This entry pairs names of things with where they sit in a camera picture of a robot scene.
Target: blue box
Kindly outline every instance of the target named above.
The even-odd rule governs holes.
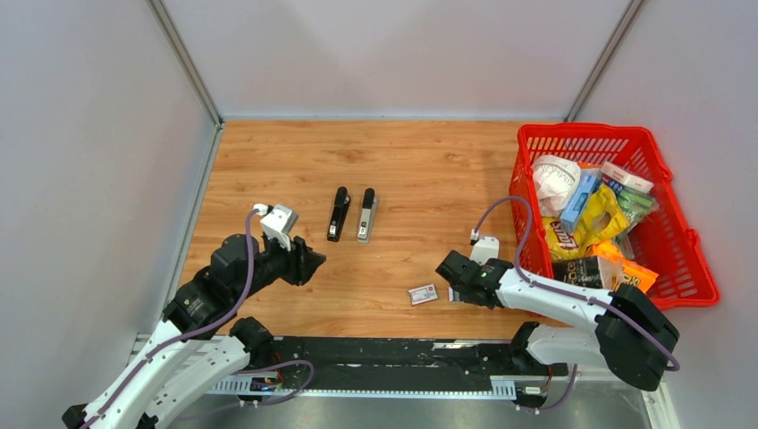
[[[560,227],[564,232],[568,232],[569,234],[574,233],[579,219],[582,218],[582,213],[585,211],[585,207],[587,207],[587,200],[590,199],[590,196],[599,186],[600,182],[597,180],[597,174],[582,172],[582,176],[579,177],[577,190],[574,191],[574,195],[568,200],[566,208],[560,214]]]

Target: white wall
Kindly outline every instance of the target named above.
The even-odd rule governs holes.
[[[580,116],[653,131],[720,285],[717,307],[668,313],[686,429],[755,427],[757,21],[749,0],[652,0]]]
[[[214,129],[145,1],[0,2],[0,426],[59,427],[167,292]]]
[[[562,117],[627,0],[166,0],[224,116]]]

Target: orange snack bag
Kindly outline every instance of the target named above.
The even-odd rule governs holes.
[[[620,262],[624,270],[624,281],[622,283],[634,286],[645,293],[658,278],[656,272],[624,258],[610,240],[593,244],[587,249],[585,255],[588,257],[604,257],[610,261]]]

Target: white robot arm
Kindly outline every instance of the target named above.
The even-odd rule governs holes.
[[[436,271],[464,302],[526,310],[573,326],[523,324],[511,345],[524,355],[515,356],[514,361],[605,366],[639,389],[658,388],[669,356],[631,326],[629,319],[669,352],[679,333],[643,292],[626,285],[615,291],[581,288],[525,270],[519,274],[513,264],[497,258],[498,250],[494,237],[477,237],[471,257],[451,251]]]
[[[115,382],[89,404],[66,410],[66,427],[166,427],[210,386],[247,366],[258,349],[272,340],[255,319],[241,319],[217,350],[172,378],[187,358],[234,316],[242,300],[277,279],[305,284],[326,259],[302,238],[290,238],[298,219],[291,209],[255,205],[255,210],[263,216],[265,251],[257,252],[257,242],[243,234],[224,240],[211,256],[210,265],[176,291],[147,345]],[[251,266],[252,276],[248,276]]]

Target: white plastic bag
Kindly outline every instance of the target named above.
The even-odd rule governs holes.
[[[559,217],[577,190],[582,169],[579,164],[554,155],[540,156],[532,167],[540,214]]]

